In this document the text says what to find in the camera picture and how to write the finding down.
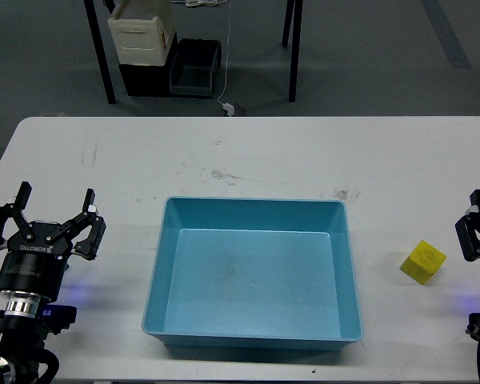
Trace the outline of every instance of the white table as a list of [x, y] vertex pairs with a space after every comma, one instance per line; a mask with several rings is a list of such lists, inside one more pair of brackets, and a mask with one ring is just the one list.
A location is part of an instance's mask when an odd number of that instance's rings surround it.
[[[57, 303], [78, 316], [47, 340], [58, 379], [477, 380], [464, 331], [480, 311], [480, 260], [464, 261], [454, 224], [480, 188], [480, 118], [29, 118], [0, 161], [0, 205], [23, 180], [27, 220], [72, 218], [91, 187], [107, 224], [97, 259], [73, 256], [62, 282]], [[306, 352], [166, 347], [144, 334], [173, 195], [344, 200], [363, 340]], [[399, 270], [421, 239], [448, 256], [426, 286]]]

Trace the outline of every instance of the yellow cube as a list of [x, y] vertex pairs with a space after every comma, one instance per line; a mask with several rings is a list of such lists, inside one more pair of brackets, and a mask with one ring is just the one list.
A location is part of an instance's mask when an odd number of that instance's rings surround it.
[[443, 253], [421, 240], [400, 266], [400, 270], [420, 284], [425, 284], [445, 260], [446, 256]]

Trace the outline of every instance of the black plastic bin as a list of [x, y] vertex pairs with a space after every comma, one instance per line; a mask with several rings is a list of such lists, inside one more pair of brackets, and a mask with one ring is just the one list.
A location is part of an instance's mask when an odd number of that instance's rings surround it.
[[217, 40], [182, 39], [170, 67], [170, 93], [211, 98], [221, 58], [221, 43]]

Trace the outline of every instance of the scuff mark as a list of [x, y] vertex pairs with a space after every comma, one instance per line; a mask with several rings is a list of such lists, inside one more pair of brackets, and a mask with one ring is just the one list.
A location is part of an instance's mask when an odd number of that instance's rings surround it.
[[246, 180], [248, 182], [266, 182], [266, 183], [270, 183], [270, 184], [282, 184], [282, 185], [289, 185], [290, 184], [289, 182], [274, 182], [274, 181], [271, 181], [271, 180], [256, 180], [254, 178], [241, 178], [239, 176], [235, 176], [235, 175], [230, 174], [230, 173], [225, 174], [224, 172], [221, 172], [220, 170], [212, 170], [211, 175], [214, 178], [217, 178], [218, 180], [224, 180], [224, 179], [227, 179], [227, 178], [231, 178], [233, 180]]
[[96, 165], [96, 156], [98, 156], [98, 142], [94, 143], [93, 166]]
[[334, 189], [333, 198], [337, 200], [342, 200], [347, 204], [354, 204], [358, 199], [361, 191], [359, 190], [349, 190], [348, 188], [345, 189]]
[[239, 179], [238, 176], [233, 176], [232, 174], [224, 174], [220, 170], [212, 170], [211, 175], [214, 178], [218, 178], [218, 179], [223, 179], [223, 178], [232, 178], [233, 180]]

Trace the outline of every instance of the white plastic container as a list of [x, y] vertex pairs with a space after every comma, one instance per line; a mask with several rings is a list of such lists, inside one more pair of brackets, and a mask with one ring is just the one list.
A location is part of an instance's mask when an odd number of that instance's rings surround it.
[[175, 35], [170, 0], [122, 0], [108, 23], [121, 64], [166, 64]]

